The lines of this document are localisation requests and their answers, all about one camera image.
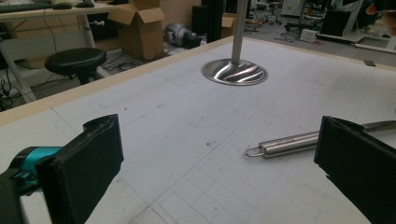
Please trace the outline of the white desk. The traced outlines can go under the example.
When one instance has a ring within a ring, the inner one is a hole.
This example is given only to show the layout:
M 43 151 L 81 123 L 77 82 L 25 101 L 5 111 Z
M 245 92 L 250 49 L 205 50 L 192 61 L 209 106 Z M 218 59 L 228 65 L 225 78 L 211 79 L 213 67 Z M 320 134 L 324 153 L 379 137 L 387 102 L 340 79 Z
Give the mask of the white desk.
M 19 91 L 26 103 L 33 102 L 36 98 L 15 62 L 23 59 L 49 56 L 58 50 L 85 47 L 94 48 L 95 43 L 92 36 L 92 29 L 87 16 L 90 14 L 108 13 L 114 8 L 114 6 L 107 4 L 95 4 L 94 7 L 87 8 L 73 7 L 72 9 L 65 10 L 39 9 L 0 14 L 0 22 L 80 16 L 79 24 L 81 28 L 77 31 L 55 33 L 53 35 L 33 35 L 26 38 L 11 38 L 6 40 L 0 38 L 0 52 L 4 56 L 9 70 L 16 80 L 15 88 Z

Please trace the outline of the black keyboard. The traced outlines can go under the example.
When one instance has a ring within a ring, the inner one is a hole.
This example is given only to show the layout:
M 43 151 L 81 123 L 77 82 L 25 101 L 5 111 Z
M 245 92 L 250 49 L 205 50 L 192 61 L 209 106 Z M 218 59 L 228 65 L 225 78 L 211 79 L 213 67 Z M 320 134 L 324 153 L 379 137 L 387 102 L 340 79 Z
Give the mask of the black keyboard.
M 21 12 L 21 11 L 29 11 L 29 10 L 39 10 L 39 9 L 46 9 L 46 8 L 52 8 L 52 5 L 49 4 L 49 3 L 1 5 L 0 6 L 0 14 L 12 13 L 12 12 Z

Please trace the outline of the small cardboard box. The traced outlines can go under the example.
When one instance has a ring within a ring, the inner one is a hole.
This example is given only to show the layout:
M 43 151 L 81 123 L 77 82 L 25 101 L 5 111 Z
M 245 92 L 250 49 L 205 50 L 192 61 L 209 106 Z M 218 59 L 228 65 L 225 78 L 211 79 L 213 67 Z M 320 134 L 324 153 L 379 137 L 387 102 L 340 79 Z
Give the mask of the small cardboard box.
M 221 37 L 225 38 L 233 35 L 236 23 L 236 15 L 234 13 L 223 13 L 221 20 Z

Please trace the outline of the grey and black vacuum cleaner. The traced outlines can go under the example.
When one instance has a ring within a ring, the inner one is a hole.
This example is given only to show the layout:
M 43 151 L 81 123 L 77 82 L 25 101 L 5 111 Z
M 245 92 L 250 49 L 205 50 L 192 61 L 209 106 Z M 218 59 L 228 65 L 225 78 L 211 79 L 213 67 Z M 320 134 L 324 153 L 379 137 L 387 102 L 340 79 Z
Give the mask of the grey and black vacuum cleaner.
M 183 49 L 194 49 L 201 45 L 202 38 L 190 31 L 182 23 L 170 23 L 164 29 L 166 42 Z

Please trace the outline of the black tall cabinet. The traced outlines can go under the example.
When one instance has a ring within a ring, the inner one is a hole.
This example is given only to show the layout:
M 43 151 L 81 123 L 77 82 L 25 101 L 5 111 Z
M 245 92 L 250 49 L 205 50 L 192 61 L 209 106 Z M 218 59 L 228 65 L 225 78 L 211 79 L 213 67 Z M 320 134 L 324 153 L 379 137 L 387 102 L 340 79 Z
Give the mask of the black tall cabinet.
M 198 35 L 206 35 L 206 42 L 221 39 L 221 23 L 226 0 L 201 0 L 191 8 L 191 29 Z

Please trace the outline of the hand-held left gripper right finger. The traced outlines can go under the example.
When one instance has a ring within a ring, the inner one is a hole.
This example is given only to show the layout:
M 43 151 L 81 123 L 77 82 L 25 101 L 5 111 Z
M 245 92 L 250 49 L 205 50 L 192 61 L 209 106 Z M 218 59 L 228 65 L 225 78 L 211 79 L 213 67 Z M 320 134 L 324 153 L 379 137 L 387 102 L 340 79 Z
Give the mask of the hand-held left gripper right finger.
M 314 163 L 372 224 L 396 224 L 396 148 L 359 124 L 325 116 Z

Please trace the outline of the white power adapter box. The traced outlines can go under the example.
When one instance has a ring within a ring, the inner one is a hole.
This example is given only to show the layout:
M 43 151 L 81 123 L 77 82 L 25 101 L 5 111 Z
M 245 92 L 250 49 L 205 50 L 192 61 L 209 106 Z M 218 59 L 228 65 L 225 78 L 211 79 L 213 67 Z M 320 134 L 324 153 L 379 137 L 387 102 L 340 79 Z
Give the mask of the white power adapter box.
M 300 35 L 300 40 L 307 42 L 307 43 L 313 43 L 316 41 L 317 38 L 317 32 L 309 29 L 303 29 L 301 31 Z

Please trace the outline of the steel utensil with loop handle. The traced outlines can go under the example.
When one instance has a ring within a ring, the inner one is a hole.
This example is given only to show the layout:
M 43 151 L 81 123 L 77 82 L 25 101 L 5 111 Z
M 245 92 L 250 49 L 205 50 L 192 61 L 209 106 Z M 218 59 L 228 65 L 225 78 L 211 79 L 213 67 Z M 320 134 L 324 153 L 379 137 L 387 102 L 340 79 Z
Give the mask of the steel utensil with loop handle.
M 396 129 L 396 120 L 385 120 L 362 124 L 367 133 L 378 133 Z M 250 158 L 264 157 L 265 159 L 281 155 L 315 149 L 318 142 L 319 131 L 302 133 L 293 136 L 260 142 L 256 147 L 249 147 L 245 155 Z

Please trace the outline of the black round stool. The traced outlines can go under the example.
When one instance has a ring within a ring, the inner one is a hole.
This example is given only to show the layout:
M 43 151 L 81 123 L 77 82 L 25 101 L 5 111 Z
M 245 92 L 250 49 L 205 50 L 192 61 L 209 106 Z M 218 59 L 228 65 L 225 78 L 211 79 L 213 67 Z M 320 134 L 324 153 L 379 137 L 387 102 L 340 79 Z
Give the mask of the black round stool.
M 96 69 L 106 61 L 106 52 L 95 48 L 67 49 L 50 55 L 45 68 L 52 73 L 72 77 L 76 75 L 80 84 L 89 83 Z

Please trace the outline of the metal stand with round base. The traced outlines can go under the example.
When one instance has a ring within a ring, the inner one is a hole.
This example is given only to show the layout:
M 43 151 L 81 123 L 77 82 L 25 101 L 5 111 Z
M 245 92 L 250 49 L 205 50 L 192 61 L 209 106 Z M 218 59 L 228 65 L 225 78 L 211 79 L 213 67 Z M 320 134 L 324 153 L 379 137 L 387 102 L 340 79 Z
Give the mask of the metal stand with round base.
M 262 66 L 240 58 L 247 10 L 248 0 L 238 0 L 232 57 L 206 63 L 201 72 L 209 80 L 230 86 L 251 86 L 268 78 Z

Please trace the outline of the open cardboard box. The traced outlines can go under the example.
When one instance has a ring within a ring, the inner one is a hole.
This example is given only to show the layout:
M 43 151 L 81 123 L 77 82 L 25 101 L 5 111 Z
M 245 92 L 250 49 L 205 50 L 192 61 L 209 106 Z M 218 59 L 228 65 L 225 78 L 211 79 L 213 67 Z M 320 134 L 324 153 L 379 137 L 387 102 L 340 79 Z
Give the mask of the open cardboard box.
M 160 0 L 132 0 L 115 6 L 107 18 L 116 23 L 121 50 L 137 59 L 153 60 L 164 53 Z

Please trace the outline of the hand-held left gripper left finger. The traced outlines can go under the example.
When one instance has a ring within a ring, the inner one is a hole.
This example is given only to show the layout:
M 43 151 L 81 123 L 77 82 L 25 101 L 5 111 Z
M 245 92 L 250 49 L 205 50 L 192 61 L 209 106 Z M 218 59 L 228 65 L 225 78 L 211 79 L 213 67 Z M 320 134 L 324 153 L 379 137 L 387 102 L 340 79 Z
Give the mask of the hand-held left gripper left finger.
M 52 224 L 84 224 L 120 171 L 119 117 L 93 119 L 63 147 L 28 147 L 0 174 L 0 224 L 26 224 L 21 197 L 44 193 Z

